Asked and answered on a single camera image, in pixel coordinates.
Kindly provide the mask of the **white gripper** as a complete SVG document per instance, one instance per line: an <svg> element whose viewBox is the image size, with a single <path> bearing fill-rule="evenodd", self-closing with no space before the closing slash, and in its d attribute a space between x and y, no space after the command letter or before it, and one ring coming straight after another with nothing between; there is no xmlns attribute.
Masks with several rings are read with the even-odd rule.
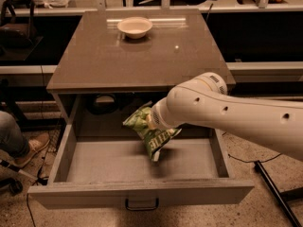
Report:
<svg viewBox="0 0 303 227"><path fill-rule="evenodd" d="M179 99L164 97L151 107L151 113L146 115L147 126L150 130L172 129L183 124L179 110L182 102Z"/></svg>

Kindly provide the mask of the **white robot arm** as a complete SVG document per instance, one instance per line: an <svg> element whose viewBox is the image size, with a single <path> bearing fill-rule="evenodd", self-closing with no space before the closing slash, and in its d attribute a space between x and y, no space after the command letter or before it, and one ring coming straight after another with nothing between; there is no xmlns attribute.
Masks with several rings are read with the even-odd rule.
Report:
<svg viewBox="0 0 303 227"><path fill-rule="evenodd" d="M151 129L167 130L183 124L203 126L303 160L303 103L233 97L215 73L173 87L151 107Z"/></svg>

